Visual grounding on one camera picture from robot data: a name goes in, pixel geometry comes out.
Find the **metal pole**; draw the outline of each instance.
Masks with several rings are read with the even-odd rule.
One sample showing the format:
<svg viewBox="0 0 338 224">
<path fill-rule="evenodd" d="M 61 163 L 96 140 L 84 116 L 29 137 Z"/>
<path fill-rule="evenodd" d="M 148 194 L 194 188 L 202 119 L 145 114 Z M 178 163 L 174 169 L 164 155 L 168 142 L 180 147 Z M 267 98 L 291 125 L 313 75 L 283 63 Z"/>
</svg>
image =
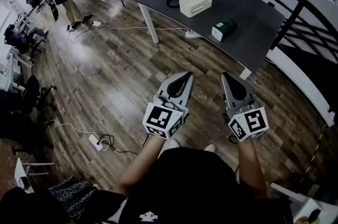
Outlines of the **metal pole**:
<svg viewBox="0 0 338 224">
<path fill-rule="evenodd" d="M 280 30 L 280 32 L 277 34 L 272 46 L 271 46 L 271 50 L 273 50 L 276 45 L 279 44 L 279 42 L 281 41 L 281 39 L 284 37 L 284 35 L 287 33 L 287 31 L 291 28 L 292 24 L 296 21 L 296 19 L 298 18 L 299 14 L 301 13 L 301 10 L 303 9 L 303 5 L 298 2 L 298 4 L 296 5 L 295 9 L 293 10 L 290 18 L 287 20 L 287 22 L 285 23 L 285 25 L 283 26 L 283 28 Z"/>
</svg>

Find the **khaki pants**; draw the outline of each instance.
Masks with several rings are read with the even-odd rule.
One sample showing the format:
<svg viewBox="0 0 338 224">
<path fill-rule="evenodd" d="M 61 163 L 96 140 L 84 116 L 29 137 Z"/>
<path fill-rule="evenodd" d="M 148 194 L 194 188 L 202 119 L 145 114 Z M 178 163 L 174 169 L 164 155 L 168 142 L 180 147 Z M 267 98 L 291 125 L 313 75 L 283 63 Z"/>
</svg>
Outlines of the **khaki pants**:
<svg viewBox="0 0 338 224">
<path fill-rule="evenodd" d="M 73 0 L 66 0 L 62 5 L 65 8 L 65 13 L 71 26 L 73 26 L 75 22 L 83 21 L 83 15 Z"/>
</svg>

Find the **white box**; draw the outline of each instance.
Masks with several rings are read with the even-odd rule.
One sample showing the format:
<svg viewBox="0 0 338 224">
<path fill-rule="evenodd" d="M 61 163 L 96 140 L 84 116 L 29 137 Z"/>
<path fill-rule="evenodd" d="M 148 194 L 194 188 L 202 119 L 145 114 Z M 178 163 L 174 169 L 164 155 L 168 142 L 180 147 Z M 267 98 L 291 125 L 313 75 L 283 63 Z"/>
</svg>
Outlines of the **white box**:
<svg viewBox="0 0 338 224">
<path fill-rule="evenodd" d="M 240 142 L 258 137 L 269 129 L 264 107 L 234 115 L 228 126 Z"/>
<path fill-rule="evenodd" d="M 210 8 L 212 0 L 180 0 L 180 11 L 187 17 L 193 17 Z"/>
<path fill-rule="evenodd" d="M 170 139 L 184 123 L 184 113 L 164 106 L 148 103 L 143 118 L 147 133 Z"/>
</svg>

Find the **power cord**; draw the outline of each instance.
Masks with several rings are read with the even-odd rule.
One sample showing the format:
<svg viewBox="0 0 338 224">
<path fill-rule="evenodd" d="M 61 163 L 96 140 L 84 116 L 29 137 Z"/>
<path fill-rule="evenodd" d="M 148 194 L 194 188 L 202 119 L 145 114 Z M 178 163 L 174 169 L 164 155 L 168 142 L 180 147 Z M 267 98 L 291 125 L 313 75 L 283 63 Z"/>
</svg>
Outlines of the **power cord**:
<svg viewBox="0 0 338 224">
<path fill-rule="evenodd" d="M 76 40 L 76 38 L 79 37 L 80 35 L 84 34 L 85 32 L 88 32 L 88 31 L 90 30 L 90 27 L 91 27 L 92 25 L 93 25 L 93 23 L 90 24 L 89 28 L 88 28 L 86 31 L 81 32 L 78 36 L 76 36 L 76 37 L 74 38 L 73 41 L 72 41 L 71 39 L 69 39 L 69 36 L 70 36 L 70 33 L 71 33 L 71 32 L 69 32 L 68 37 L 67 37 L 67 40 L 70 41 L 71 43 L 74 43 L 75 40 Z"/>
<path fill-rule="evenodd" d="M 108 25 L 100 25 L 101 27 L 108 27 L 111 30 L 129 30 L 129 29 L 147 29 L 148 27 L 124 27 L 124 28 L 118 28 L 118 27 L 110 27 Z M 187 30 L 185 27 L 179 27 L 179 28 L 168 28 L 168 29 L 156 29 L 158 31 L 165 31 L 165 30 Z"/>
<path fill-rule="evenodd" d="M 49 122 L 44 122 L 44 124 L 49 124 L 49 123 L 51 123 L 51 122 L 55 122 L 55 123 L 57 123 L 57 124 L 60 125 L 60 126 L 70 125 L 71 127 L 73 127 L 73 128 L 74 128 L 77 132 L 79 132 L 79 133 L 85 133 L 85 134 L 93 134 L 93 135 L 95 135 L 95 136 L 99 139 L 99 142 L 101 142 L 101 143 L 107 145 L 107 148 L 103 148 L 103 149 L 102 149 L 102 151 L 104 151 L 104 152 L 108 151 L 108 149 L 111 147 L 112 150 L 113 150 L 113 151 L 116 151 L 117 153 L 132 153 L 132 154 L 137 154 L 137 153 L 135 153 L 135 152 L 133 152 L 133 151 L 119 151 L 119 150 L 115 149 L 115 148 L 114 148 L 115 138 L 114 138 L 114 136 L 112 136 L 112 135 L 104 134 L 104 135 L 102 135 L 101 137 L 99 137 L 95 132 L 81 131 L 81 130 L 78 130 L 76 127 L 74 127 L 74 126 L 73 126 L 72 124 L 70 124 L 70 123 L 60 124 L 58 121 L 56 121 L 56 120 L 54 120 L 54 119 L 53 119 L 53 120 L 50 120 Z"/>
</svg>

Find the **white cable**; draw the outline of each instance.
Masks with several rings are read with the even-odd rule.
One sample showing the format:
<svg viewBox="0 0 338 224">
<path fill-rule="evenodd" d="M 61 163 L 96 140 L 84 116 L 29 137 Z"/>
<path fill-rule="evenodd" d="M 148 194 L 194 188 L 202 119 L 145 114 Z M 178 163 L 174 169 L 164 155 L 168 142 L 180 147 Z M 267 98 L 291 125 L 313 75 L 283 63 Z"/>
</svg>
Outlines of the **white cable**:
<svg viewBox="0 0 338 224">
<path fill-rule="evenodd" d="M 111 30 L 129 30 L 129 29 L 147 29 L 148 27 L 123 27 L 123 28 L 119 28 L 119 27 L 110 27 L 108 25 L 100 25 L 102 27 L 108 27 Z M 179 27 L 179 28 L 168 28 L 168 29 L 156 29 L 158 31 L 165 31 L 165 30 L 187 30 L 189 31 L 187 28 L 185 27 Z"/>
<path fill-rule="evenodd" d="M 67 124 L 60 124 L 58 121 L 56 121 L 56 120 L 50 120 L 49 122 L 44 122 L 44 124 L 49 124 L 50 122 L 56 122 L 58 125 L 60 125 L 60 126 L 64 126 L 64 125 L 70 125 L 71 127 L 73 127 L 77 132 L 79 132 L 79 133 L 86 133 L 86 134 L 93 134 L 93 135 L 95 135 L 98 139 L 99 139 L 99 141 L 100 142 L 102 142 L 102 141 L 104 141 L 105 139 L 107 139 L 107 138 L 103 138 L 103 139 L 101 139 L 95 132 L 88 132 L 88 131 L 80 131 L 80 130 L 78 130 L 76 127 L 74 127 L 72 124 L 69 124 L 69 123 L 67 123 Z M 108 144 L 108 146 L 107 146 L 107 148 L 106 149 L 102 149 L 102 151 L 104 151 L 104 152 L 106 152 L 108 149 L 109 149 L 109 147 L 110 147 L 110 140 L 109 140 L 109 144 Z"/>
</svg>

